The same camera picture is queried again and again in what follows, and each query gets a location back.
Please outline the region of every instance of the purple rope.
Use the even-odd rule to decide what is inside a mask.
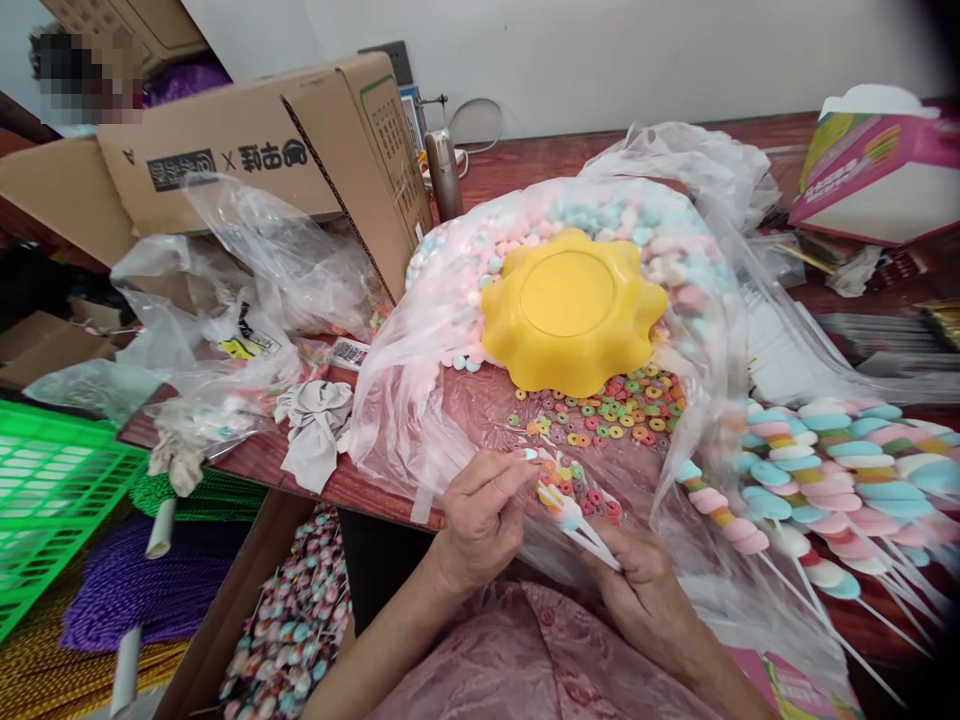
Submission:
[[[115,652],[138,625],[143,643],[182,640],[200,628],[250,529],[247,523],[178,523],[158,560],[144,551],[153,520],[138,515],[98,545],[63,617],[61,647]]]

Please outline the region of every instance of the pink box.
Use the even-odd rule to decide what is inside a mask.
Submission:
[[[931,117],[938,111],[897,88],[895,102],[878,101],[880,87],[824,105],[791,224],[887,246],[960,224],[960,120]],[[897,111],[847,111],[857,104]]]

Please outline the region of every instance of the finger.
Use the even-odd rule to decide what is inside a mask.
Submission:
[[[597,586],[604,597],[607,597],[609,593],[629,590],[630,585],[621,573],[618,573],[603,560],[593,553],[587,552],[579,545],[576,545],[574,549],[580,560],[586,565],[587,570],[593,575],[593,579],[597,581]]]
[[[591,517],[587,522],[620,563],[628,582],[643,585],[669,573],[669,558],[659,543],[641,539],[642,533],[641,537],[631,537],[602,518]]]
[[[509,455],[483,448],[453,479],[447,491],[456,495],[473,495],[490,480],[517,462],[515,458]]]
[[[500,522],[503,526],[507,528],[514,526],[523,527],[523,516],[526,514],[529,501],[528,493],[537,484],[538,476],[539,473],[531,477],[523,488],[521,488],[520,492],[507,501],[503,510],[500,511]]]
[[[524,493],[529,484],[540,476],[540,468],[528,462],[514,462],[470,498],[471,510],[486,520],[499,513],[510,498]]]

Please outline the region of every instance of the wooden table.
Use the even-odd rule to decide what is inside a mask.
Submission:
[[[816,125],[816,117],[815,113],[810,113],[711,123],[708,127],[723,130],[737,140],[767,151],[772,161],[774,177],[784,191],[782,204],[790,207],[792,193],[797,187],[806,156],[807,144]],[[461,181],[464,207],[469,210],[479,203],[549,178],[574,176],[585,161],[623,136],[623,132],[611,132],[501,142],[492,150],[471,158],[469,173]],[[899,304],[910,301],[902,297],[901,293],[879,303],[875,296],[870,299],[844,301],[832,291],[816,284],[801,286],[796,295],[815,313],[836,312],[841,308],[847,312],[860,312],[861,308],[875,311],[878,306],[895,309]],[[356,373],[332,368],[328,379],[353,385]],[[173,394],[172,389],[164,388],[151,402],[167,399]],[[141,411],[123,428],[118,439],[138,447],[152,448],[157,442],[153,421]],[[311,495],[296,484],[293,476],[280,468],[286,450],[286,438],[280,433],[254,435],[218,461],[214,467],[264,485]],[[337,470],[327,483],[321,498],[340,507],[394,522],[409,522],[411,502],[368,483],[345,455],[340,456]],[[441,514],[433,510],[429,528],[436,530],[440,523]],[[864,586],[864,598],[873,607],[887,617],[899,617],[897,606],[875,581],[863,576],[859,579]],[[902,663],[905,658],[914,656],[915,651],[909,645],[856,604],[826,598],[826,605],[837,628],[864,655],[891,663]],[[901,624],[908,628],[905,619]]]

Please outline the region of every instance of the yellow bowl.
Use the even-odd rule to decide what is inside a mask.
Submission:
[[[595,243],[573,228],[513,250],[482,298],[483,346],[514,384],[577,398],[643,367],[650,328],[667,308],[663,288],[640,274],[636,246]]]

